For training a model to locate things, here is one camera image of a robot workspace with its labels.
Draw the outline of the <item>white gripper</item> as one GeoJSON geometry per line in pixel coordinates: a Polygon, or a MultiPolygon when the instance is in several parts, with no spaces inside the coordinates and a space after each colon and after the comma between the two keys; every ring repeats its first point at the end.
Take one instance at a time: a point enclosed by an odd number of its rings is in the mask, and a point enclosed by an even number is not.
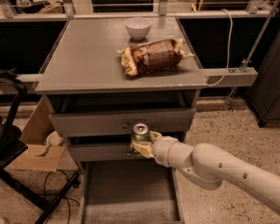
{"type": "Polygon", "coordinates": [[[179,140],[171,136],[162,136],[156,131],[150,132],[151,142],[132,142],[132,148],[146,158],[154,158],[155,161],[164,167],[173,167],[171,161],[172,146],[179,140]]]}

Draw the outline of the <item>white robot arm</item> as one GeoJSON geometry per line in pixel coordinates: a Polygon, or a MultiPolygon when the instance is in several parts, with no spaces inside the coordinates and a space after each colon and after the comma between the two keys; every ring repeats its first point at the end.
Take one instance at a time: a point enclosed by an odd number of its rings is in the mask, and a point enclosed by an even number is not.
{"type": "Polygon", "coordinates": [[[131,135],[133,149],[164,167],[171,167],[195,185],[215,190],[223,181],[237,186],[280,214],[280,177],[248,164],[210,143],[191,146],[155,131],[131,135]]]}

